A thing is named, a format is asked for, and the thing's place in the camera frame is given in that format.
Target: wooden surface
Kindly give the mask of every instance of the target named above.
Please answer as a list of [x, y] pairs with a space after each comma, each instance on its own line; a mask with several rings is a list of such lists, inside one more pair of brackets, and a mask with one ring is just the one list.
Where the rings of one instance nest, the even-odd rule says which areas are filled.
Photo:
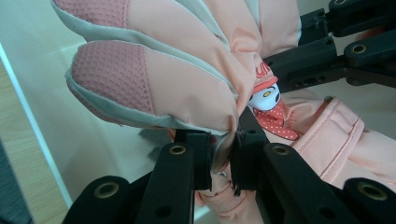
[[0, 61], [0, 137], [35, 223], [62, 223], [67, 207]]

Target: red polka dot fabric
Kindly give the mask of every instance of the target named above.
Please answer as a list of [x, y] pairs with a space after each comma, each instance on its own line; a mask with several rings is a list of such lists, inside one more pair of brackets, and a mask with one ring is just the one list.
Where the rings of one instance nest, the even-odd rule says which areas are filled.
[[255, 108], [254, 115], [262, 128], [266, 131], [292, 141], [299, 138], [299, 134], [297, 134], [297, 132], [283, 127], [285, 120], [283, 117], [282, 101], [279, 101], [272, 110], [261, 111]]

